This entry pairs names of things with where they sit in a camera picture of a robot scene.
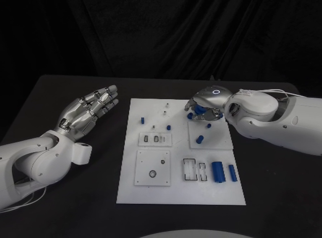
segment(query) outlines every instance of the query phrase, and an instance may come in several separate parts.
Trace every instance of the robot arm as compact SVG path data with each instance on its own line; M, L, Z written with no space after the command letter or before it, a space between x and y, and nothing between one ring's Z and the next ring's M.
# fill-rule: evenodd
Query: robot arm
M88 164L92 147L77 141L118 104L117 96L114 85L77 99L62 112L55 130L39 138L0 146L0 210L56 183L65 177L72 162ZM15 184L13 165L32 181Z
M193 119L217 120L225 117L238 132L252 139L322 156L322 99L299 95L275 99L266 92L282 90L203 89L186 105L196 110Z

